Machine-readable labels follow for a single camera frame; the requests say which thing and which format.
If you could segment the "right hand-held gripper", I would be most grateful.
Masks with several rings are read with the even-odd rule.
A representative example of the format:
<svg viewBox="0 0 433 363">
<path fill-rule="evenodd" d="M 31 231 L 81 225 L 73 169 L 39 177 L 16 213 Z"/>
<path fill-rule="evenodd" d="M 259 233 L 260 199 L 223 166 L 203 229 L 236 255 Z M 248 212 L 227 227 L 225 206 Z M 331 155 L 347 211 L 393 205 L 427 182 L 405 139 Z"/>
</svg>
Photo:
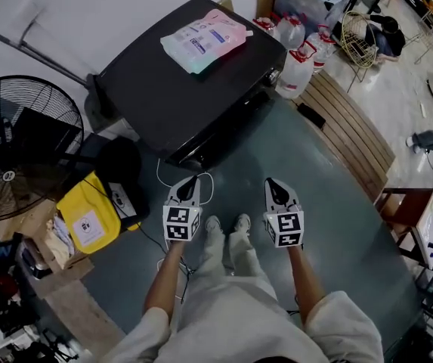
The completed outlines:
<svg viewBox="0 0 433 363">
<path fill-rule="evenodd" d="M 264 224 L 274 246 L 301 246 L 304 236 L 304 212 L 295 190 L 275 178 L 266 178 L 264 195 Z"/>
</svg>

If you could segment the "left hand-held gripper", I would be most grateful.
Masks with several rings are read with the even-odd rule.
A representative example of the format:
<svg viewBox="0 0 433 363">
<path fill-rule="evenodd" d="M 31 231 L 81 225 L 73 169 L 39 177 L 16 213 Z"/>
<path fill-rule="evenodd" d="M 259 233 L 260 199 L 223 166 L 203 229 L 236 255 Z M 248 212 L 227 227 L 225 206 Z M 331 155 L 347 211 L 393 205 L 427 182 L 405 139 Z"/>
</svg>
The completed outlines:
<svg viewBox="0 0 433 363">
<path fill-rule="evenodd" d="M 164 238 L 168 241 L 192 241 L 199 229 L 201 181 L 196 175 L 172 186 L 162 207 Z"/>
</svg>

